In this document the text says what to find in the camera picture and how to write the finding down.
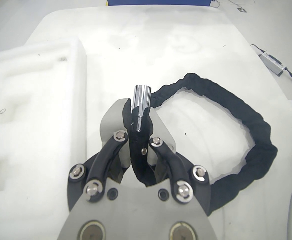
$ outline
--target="white cable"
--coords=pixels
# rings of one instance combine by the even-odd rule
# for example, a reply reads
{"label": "white cable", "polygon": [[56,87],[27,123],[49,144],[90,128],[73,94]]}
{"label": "white cable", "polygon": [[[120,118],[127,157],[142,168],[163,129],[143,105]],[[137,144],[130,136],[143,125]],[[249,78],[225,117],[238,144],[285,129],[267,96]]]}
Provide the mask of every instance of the white cable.
{"label": "white cable", "polygon": [[218,6],[217,6],[217,7],[215,7],[215,6],[210,6],[210,7],[214,7],[214,8],[218,8],[218,7],[220,7],[220,2],[217,1],[217,0],[215,0],[215,2],[218,2]]}
{"label": "white cable", "polygon": [[234,4],[234,5],[237,5],[238,7],[240,7],[241,9],[243,9],[243,7],[241,7],[240,5],[244,5],[244,6],[251,6],[251,5],[254,5],[256,2],[255,2],[255,0],[253,0],[254,1],[254,3],[250,3],[250,4],[243,4],[243,3],[235,3],[235,2],[233,2],[233,1],[231,1],[231,0],[227,0],[227,1],[230,1],[232,4]]}

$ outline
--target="gray metal plate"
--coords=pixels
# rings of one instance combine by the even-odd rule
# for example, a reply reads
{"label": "gray metal plate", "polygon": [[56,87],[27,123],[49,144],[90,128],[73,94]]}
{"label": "gray metal plate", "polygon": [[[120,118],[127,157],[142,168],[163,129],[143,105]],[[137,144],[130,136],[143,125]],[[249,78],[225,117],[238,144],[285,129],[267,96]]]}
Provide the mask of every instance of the gray metal plate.
{"label": "gray metal plate", "polygon": [[[118,197],[114,201],[106,196],[110,188],[118,190]],[[108,178],[105,196],[99,202],[90,203],[83,195],[80,197],[58,240],[77,239],[81,227],[94,220],[103,224],[108,240],[167,240],[172,226],[177,222],[189,224],[195,230],[197,239],[217,240],[205,212],[195,198],[184,205],[177,203],[171,195],[167,201],[161,201],[158,198],[161,188],[171,193],[169,179],[148,188],[128,188]]]}

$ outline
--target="white table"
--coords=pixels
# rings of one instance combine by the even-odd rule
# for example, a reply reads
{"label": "white table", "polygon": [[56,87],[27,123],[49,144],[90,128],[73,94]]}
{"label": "white table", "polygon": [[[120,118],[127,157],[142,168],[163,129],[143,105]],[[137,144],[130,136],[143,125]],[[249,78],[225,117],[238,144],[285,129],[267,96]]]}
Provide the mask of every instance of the white table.
{"label": "white table", "polygon": [[[292,108],[247,41],[218,9],[116,6],[47,15],[27,44],[78,36],[87,53],[87,157],[101,148],[99,123],[133,86],[153,92],[188,72],[218,83],[261,113],[278,155],[267,175],[209,217],[218,239],[286,239],[292,192]],[[220,105],[179,92],[157,109],[177,151],[215,181],[237,173],[253,146],[243,125]],[[124,183],[139,186],[132,172]]]}

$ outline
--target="foam insert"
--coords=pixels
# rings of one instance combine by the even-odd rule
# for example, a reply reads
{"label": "foam insert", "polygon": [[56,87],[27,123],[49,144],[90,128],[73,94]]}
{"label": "foam insert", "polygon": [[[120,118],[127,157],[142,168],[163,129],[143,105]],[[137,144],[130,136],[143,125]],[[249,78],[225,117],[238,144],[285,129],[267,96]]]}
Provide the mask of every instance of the foam insert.
{"label": "foam insert", "polygon": [[0,239],[57,238],[86,160],[86,67],[77,38],[0,52]]}

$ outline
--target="bolt head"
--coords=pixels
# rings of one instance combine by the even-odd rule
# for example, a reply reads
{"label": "bolt head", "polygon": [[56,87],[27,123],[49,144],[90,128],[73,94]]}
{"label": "bolt head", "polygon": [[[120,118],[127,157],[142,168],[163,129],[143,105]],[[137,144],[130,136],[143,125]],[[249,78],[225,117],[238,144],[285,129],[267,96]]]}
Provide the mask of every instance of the bolt head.
{"label": "bolt head", "polygon": [[158,144],[160,143],[160,138],[159,138],[159,137],[154,137],[154,138],[153,138],[153,143],[154,143],[155,145],[158,145]]}
{"label": "bolt head", "polygon": [[81,173],[82,169],[80,167],[75,167],[72,171],[74,176],[78,176]]}
{"label": "bolt head", "polygon": [[147,154],[147,149],[145,149],[145,148],[141,149],[141,154],[142,154],[143,156],[146,155],[146,154]]}
{"label": "bolt head", "polygon": [[178,188],[178,194],[184,198],[189,196],[189,188],[186,185],[181,185]]}
{"label": "bolt head", "polygon": [[121,140],[121,139],[123,139],[125,137],[125,133],[124,132],[118,132],[117,134],[116,134],[116,138],[118,139],[118,140]]}
{"label": "bolt head", "polygon": [[203,170],[202,168],[198,168],[196,173],[199,177],[205,176],[205,170]]}
{"label": "bolt head", "polygon": [[98,185],[95,183],[89,185],[86,189],[86,193],[89,196],[95,196],[98,193]]}

